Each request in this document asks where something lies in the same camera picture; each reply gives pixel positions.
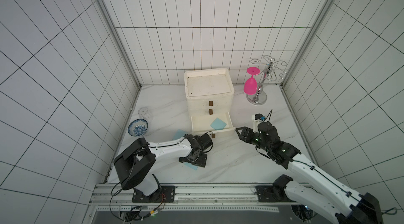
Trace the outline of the white plastic drawer cabinet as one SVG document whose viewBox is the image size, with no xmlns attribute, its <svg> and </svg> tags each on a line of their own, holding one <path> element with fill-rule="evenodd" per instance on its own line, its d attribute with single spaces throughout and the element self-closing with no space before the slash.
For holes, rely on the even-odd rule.
<svg viewBox="0 0 404 224">
<path fill-rule="evenodd" d="M 189 116 L 230 112 L 235 91 L 228 69 L 187 71 L 184 80 Z"/>
</svg>

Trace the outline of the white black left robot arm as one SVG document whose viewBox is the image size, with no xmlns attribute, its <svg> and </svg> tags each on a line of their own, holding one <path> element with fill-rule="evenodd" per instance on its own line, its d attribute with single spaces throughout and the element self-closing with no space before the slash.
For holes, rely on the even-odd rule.
<svg viewBox="0 0 404 224">
<path fill-rule="evenodd" d="M 163 143 L 149 143 L 145 138 L 135 140 L 113 162 L 121 189 L 133 189 L 135 193 L 154 200 L 163 190 L 154 175 L 157 165 L 177 160 L 204 168 L 207 153 L 213 148 L 211 134 L 211 131 L 201 136 L 185 134 Z"/>
</svg>

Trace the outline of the white bottom pull-out drawer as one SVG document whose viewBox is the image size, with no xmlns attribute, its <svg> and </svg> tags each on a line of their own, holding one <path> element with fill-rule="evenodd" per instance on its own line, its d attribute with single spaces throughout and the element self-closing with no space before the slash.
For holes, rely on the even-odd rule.
<svg viewBox="0 0 404 224">
<path fill-rule="evenodd" d="M 191 117 L 191 125 L 193 133 L 196 135 L 202 135 L 208 131 L 212 131 L 216 137 L 227 137 L 235 132 L 235 127 L 233 126 L 229 112 Z"/>
</svg>

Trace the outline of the blue sticky note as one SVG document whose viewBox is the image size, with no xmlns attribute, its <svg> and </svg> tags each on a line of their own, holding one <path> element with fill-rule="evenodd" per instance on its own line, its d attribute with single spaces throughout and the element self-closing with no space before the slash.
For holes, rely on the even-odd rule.
<svg viewBox="0 0 404 224">
<path fill-rule="evenodd" d="M 187 134 L 187 132 L 179 129 L 175 132 L 175 134 L 173 136 L 173 140 L 183 139 L 186 134 Z"/>
<path fill-rule="evenodd" d="M 210 126 L 214 129 L 214 130 L 223 130 L 226 128 L 227 124 L 222 121 L 219 118 L 216 118 L 211 124 Z"/>
<path fill-rule="evenodd" d="M 191 168 L 192 170 L 197 170 L 197 169 L 198 169 L 197 166 L 195 166 L 195 165 L 193 165 L 193 164 L 190 164 L 190 163 L 184 163 L 184 165 L 185 165 L 186 167 L 188 167 L 188 168 Z"/>
</svg>

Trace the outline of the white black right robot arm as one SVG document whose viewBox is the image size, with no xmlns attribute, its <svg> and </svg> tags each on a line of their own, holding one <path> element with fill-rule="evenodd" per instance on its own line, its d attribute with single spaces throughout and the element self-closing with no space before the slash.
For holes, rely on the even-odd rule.
<svg viewBox="0 0 404 224">
<path fill-rule="evenodd" d="M 271 197 L 291 200 L 323 216 L 333 224 L 382 224 L 379 201 L 372 194 L 360 194 L 311 162 L 302 152 L 280 139 L 270 122 L 255 122 L 254 128 L 236 128 L 240 140 L 264 150 L 264 157 L 308 182 L 309 189 L 291 176 L 281 175 L 273 183 Z"/>
</svg>

